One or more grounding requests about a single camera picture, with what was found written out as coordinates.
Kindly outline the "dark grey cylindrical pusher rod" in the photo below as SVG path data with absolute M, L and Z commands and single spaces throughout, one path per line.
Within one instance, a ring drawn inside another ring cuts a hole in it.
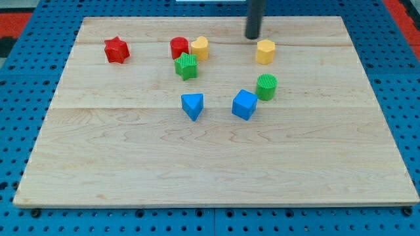
M 266 0 L 247 1 L 247 18 L 245 25 L 245 37 L 247 39 L 254 40 L 259 37 L 265 8 Z

